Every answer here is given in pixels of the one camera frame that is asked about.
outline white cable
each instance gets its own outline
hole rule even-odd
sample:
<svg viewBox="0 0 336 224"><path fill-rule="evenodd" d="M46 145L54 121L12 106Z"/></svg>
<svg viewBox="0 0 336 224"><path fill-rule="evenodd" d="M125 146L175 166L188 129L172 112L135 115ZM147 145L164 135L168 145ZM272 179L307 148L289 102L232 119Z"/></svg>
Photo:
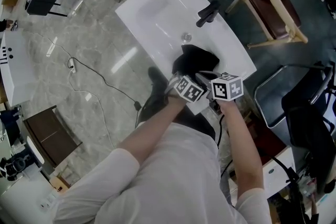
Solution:
<svg viewBox="0 0 336 224"><path fill-rule="evenodd" d="M70 58L72 58L72 56L70 55L70 53L68 53L68 52L65 50L65 48L63 48L63 46L58 45L58 44L55 44L54 42L51 41L50 38L48 38L48 37L44 37L44 36L42 36L42 35L39 34L39 33L33 33L33 32L29 32L29 33L31 33L31 34L33 34L33 35L41 36L42 38L46 38L46 39L48 39L52 44L54 44L55 46L60 47L60 48L61 48L67 55L69 55ZM105 124L105 128L106 128L107 134L108 134L108 136L109 136L110 143L111 143L112 147L115 148L115 146L114 146L114 144L113 144L113 142L112 142L112 139L111 139L111 134L110 134L110 132L109 132L109 129L107 128L107 124L106 124L106 120L105 120L104 109L103 109L103 107L102 107L102 105L101 105L101 103L100 103L99 98L98 98L95 94L93 94L92 92L89 92L89 91L77 91L77 90L75 90L74 87L72 86L71 82L70 82L71 74L72 74L72 71L70 71L70 73L69 73L69 75L68 75L68 82L69 82L69 84L70 84L70 86L71 86L71 88L72 88L72 90L73 90L74 92L86 92L86 93L90 93L91 95L93 95L94 97L97 98L98 103L99 103L100 108L101 108L101 111L102 111L102 113L103 113L104 124Z"/></svg>
<svg viewBox="0 0 336 224"><path fill-rule="evenodd" d="M51 41L50 38L48 38L48 37L44 37L44 36L42 36L42 35L39 34L39 33L33 33L33 32L29 32L29 31L26 31L26 32L31 33L31 34L33 34L33 35L38 35L38 36L40 36L40 37L42 37L42 38L46 38L46 39L48 39L53 45L60 47L63 51L66 52L67 55L70 56L70 58L72 58L72 56L70 55L70 53L68 53L68 52L65 50L65 48L63 48L63 46L58 45L58 44L55 44L53 41Z"/></svg>
<svg viewBox="0 0 336 224"><path fill-rule="evenodd" d="M110 134L110 132L109 132L109 129L107 128L107 124L106 124L106 120L105 120L104 109L103 109L103 107L102 107L102 105L101 105L101 103L100 103L100 100L99 100L98 96L96 96L95 94L93 94L92 92L89 92L89 91L77 91L77 90L75 90L74 87L72 86L71 82L70 82L71 74L72 74L72 71L70 71L70 73L69 73L69 75L68 75L68 82L69 82L69 84L70 84L70 86L71 86L71 88L72 88L72 90L73 90L74 92L85 92L85 93L90 93L91 95L93 95L94 97L97 98L98 103L99 103L100 108L101 108L101 112L103 113L104 124L105 124L105 128L106 128L107 134L108 134L108 136L109 136L110 143L111 143L112 147L115 148L115 146L114 146L114 144L113 144L113 142L112 142L112 139L111 139L111 134Z"/></svg>

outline sink basin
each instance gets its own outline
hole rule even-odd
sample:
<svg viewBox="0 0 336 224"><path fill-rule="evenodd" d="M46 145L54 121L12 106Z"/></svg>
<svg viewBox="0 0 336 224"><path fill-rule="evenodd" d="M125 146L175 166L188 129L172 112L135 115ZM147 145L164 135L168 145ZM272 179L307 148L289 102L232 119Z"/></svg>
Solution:
<svg viewBox="0 0 336 224"><path fill-rule="evenodd" d="M193 44L216 55L215 71L249 77L256 67L246 50L219 14L198 28L198 12L208 0L127 0L116 13L169 80L183 44ZM194 114L208 106L203 98L189 104Z"/></svg>

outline hand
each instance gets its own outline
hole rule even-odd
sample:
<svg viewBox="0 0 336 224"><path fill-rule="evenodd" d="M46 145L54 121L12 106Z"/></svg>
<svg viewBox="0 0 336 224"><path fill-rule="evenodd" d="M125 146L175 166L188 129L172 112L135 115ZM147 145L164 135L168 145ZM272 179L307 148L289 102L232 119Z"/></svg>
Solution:
<svg viewBox="0 0 336 224"><path fill-rule="evenodd" d="M231 109L237 108L237 105L234 101L223 101L223 100L216 100L216 102L221 107L221 112L226 114Z"/></svg>
<svg viewBox="0 0 336 224"><path fill-rule="evenodd" d="M177 105L179 107L184 107L187 104L187 101L179 96L175 89L172 89L168 93L168 104Z"/></svg>
<svg viewBox="0 0 336 224"><path fill-rule="evenodd" d="M311 194L311 195L308 197L308 199L309 199L313 204L316 203L316 202L315 202L315 194L314 194L314 193Z"/></svg>

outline wooden chair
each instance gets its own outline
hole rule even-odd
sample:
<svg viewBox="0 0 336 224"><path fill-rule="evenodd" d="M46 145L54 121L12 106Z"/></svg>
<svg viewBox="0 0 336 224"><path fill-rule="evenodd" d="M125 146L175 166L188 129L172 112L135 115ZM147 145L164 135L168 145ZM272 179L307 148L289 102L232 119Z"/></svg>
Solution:
<svg viewBox="0 0 336 224"><path fill-rule="evenodd" d="M234 0L225 13L229 13L240 0ZM248 48L290 42L307 43L300 31L301 21L290 0L243 0L258 20L267 41L247 45Z"/></svg>

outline wooden frame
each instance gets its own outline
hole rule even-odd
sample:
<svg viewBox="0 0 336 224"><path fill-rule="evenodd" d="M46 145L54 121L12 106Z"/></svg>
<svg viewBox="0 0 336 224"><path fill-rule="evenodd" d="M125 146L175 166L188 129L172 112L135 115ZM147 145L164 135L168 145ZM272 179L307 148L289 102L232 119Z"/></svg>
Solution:
<svg viewBox="0 0 336 224"><path fill-rule="evenodd" d="M239 2L240 0L234 0L231 5L225 10L225 13L229 13ZM270 0L272 6L275 8L276 12L279 14L280 18L283 20L283 22L286 25L286 31L288 33L288 37L282 38L282 39L274 39L269 31L267 30L265 24L259 17L258 13L254 9L253 5L249 0L242 0L246 3L247 7L251 10L253 15L256 17L257 21L259 22L262 30L264 31L267 41L258 43L258 44L249 44L247 45L248 48L255 48L255 47L262 47L267 45L279 45L283 43L291 43L291 42L303 42L307 43L308 38L300 31L300 29L295 24L294 20L286 10L285 6L281 2L281 0Z"/></svg>

